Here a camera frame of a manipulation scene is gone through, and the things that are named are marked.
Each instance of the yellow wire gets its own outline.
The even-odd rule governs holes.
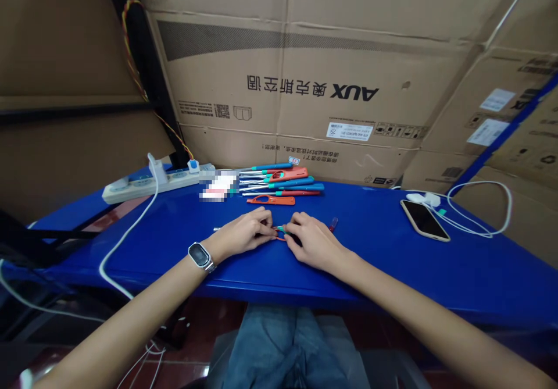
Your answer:
[[[142,98],[144,99],[144,101],[149,102],[149,97],[147,96],[147,92],[144,90],[143,85],[141,85],[141,82],[139,80],[139,75],[140,73],[137,71],[137,69],[134,68],[134,66],[132,65],[131,62],[131,57],[132,57],[132,51],[130,50],[130,42],[128,40],[128,27],[126,25],[126,17],[128,16],[128,11],[130,10],[130,7],[132,4],[138,4],[141,5],[142,7],[144,6],[141,1],[139,0],[128,0],[126,1],[126,4],[124,5],[124,9],[122,10],[122,29],[124,30],[124,44],[126,45],[126,51],[128,52],[128,57],[127,57],[127,62],[128,62],[128,67],[130,68],[130,71],[132,73],[132,79],[135,82],[135,85],[138,87],[139,89],[139,93],[141,94]],[[194,154],[190,151],[190,149],[186,146],[186,144],[184,143],[184,141],[182,140],[182,138],[178,135],[178,133],[176,133],[174,131],[174,129],[172,127],[170,127],[170,125],[161,117],[159,116],[155,111],[153,111],[153,114],[155,116],[158,117],[159,120],[161,120],[161,122],[163,122],[163,124],[172,132],[174,133],[174,135],[177,137],[177,139],[180,141],[180,143],[182,144],[182,146],[184,147],[184,149],[186,149],[186,151],[188,152],[190,159],[194,159]]]

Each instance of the blue table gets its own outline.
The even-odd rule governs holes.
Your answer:
[[[469,321],[537,329],[558,324],[558,272],[506,237],[486,239],[446,225],[451,242],[434,241],[412,229],[399,204],[404,191],[325,187],[324,196],[296,198],[294,207],[269,206],[274,224],[286,223],[295,210],[326,224],[336,216],[335,235],[345,246]],[[184,257],[190,243],[257,207],[239,195],[200,203],[200,190],[197,185],[160,194],[111,257],[109,275],[141,290]],[[107,287],[98,265],[147,203],[45,273],[66,284]],[[280,241],[227,260],[196,294],[334,309],[374,306],[333,277],[300,264]]]

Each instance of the wristwatch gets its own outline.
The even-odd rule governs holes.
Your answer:
[[[204,269],[208,273],[211,273],[215,268],[217,268],[207,249],[205,249],[199,242],[195,242],[190,245],[188,248],[188,255],[194,260],[198,267]]]

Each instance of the phone case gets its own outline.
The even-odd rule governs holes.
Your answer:
[[[405,211],[405,214],[407,215],[407,218],[409,218],[409,221],[411,222],[411,225],[413,226],[413,229],[415,230],[416,233],[418,233],[419,235],[422,235],[423,237],[427,237],[436,241],[440,241],[440,242],[449,242],[451,241],[451,238],[449,237],[449,234],[446,232],[446,230],[442,227],[442,225],[440,225],[440,222],[438,221],[438,219],[436,219],[436,216],[434,216],[430,210],[428,211],[428,213],[430,213],[430,216],[432,216],[432,218],[436,221],[436,223],[438,224],[438,226],[440,227],[441,230],[443,230],[443,232],[448,236],[447,239],[437,236],[437,235],[432,235],[432,234],[428,234],[426,232],[421,231],[417,225],[414,222],[413,217],[411,216],[411,214],[409,213],[409,211],[407,210],[407,207],[405,207],[405,204],[403,203],[404,201],[409,201],[409,200],[401,200],[400,204],[401,207],[403,208],[403,210]]]

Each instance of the power strip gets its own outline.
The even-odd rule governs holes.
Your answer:
[[[215,167],[212,164],[200,165],[199,169],[200,173],[215,171]],[[159,192],[199,184],[200,173],[190,174],[188,170],[170,171],[167,174],[169,182],[159,184]],[[103,200],[107,204],[116,204],[153,194],[155,194],[155,179],[149,174],[142,176],[139,180],[128,182],[128,185],[125,187],[114,188],[111,184],[107,185],[103,191]]]

